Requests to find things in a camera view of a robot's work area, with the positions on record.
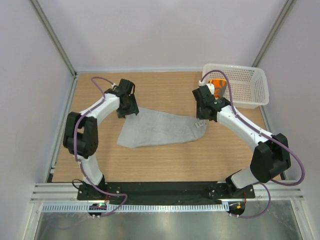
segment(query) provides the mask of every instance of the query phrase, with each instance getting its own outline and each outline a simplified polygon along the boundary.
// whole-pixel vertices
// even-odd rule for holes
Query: white tag
[[[201,120],[201,121],[197,121],[197,122],[195,123],[195,125],[196,125],[197,128],[200,128],[200,127],[202,127],[202,126],[204,126],[204,125],[207,125],[207,124],[206,124],[206,121],[205,121],[205,120]]]

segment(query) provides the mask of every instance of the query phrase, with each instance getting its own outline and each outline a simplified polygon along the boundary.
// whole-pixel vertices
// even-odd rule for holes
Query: gray floor
[[[266,202],[248,202],[244,215],[257,214]],[[36,240],[302,240],[291,203],[273,201],[255,219],[226,212],[119,213],[87,219],[87,213],[43,213]]]

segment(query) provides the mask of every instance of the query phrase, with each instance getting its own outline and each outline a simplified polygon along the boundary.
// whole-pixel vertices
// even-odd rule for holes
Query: white ruler strip
[[[92,203],[45,203],[42,213],[83,213],[97,212],[89,210]],[[99,212],[110,212],[118,205],[107,204],[106,210]],[[229,203],[212,205],[123,205],[117,213],[176,213],[176,212],[225,212],[229,210]]]

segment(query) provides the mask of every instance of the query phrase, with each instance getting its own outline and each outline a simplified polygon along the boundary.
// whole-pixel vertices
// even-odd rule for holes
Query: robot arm
[[[102,189],[105,185],[105,178],[99,169],[96,157],[99,143],[98,125],[113,111],[117,112],[119,118],[124,118],[130,114],[137,115],[139,109],[134,91],[135,85],[132,82],[121,79],[119,86],[105,91],[104,97],[80,113],[69,113],[66,120],[63,146],[74,155],[74,131],[76,123],[81,116],[85,115],[78,126],[79,129],[83,128],[83,133],[77,132],[77,158],[81,162],[83,170],[89,179]],[[90,185],[85,177],[84,182]]]
[[[214,89],[212,90],[212,86],[208,84],[192,91],[196,100],[196,117],[198,119],[214,120],[226,126],[236,133],[253,151],[250,166],[226,179],[231,194],[242,193],[243,188],[257,182],[266,183],[291,166],[289,153],[260,134],[264,133],[288,146],[287,138],[284,135],[281,133],[273,135],[271,132],[262,129],[243,116],[237,109],[237,114],[234,114],[230,102],[224,97],[215,99],[212,92],[214,92]],[[254,132],[237,116],[258,129],[259,133]]]

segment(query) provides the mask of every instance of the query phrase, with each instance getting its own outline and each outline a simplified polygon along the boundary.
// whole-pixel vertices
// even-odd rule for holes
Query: gray cloth
[[[117,144],[128,148],[195,141],[207,129],[205,120],[139,107],[139,114],[126,116]]]

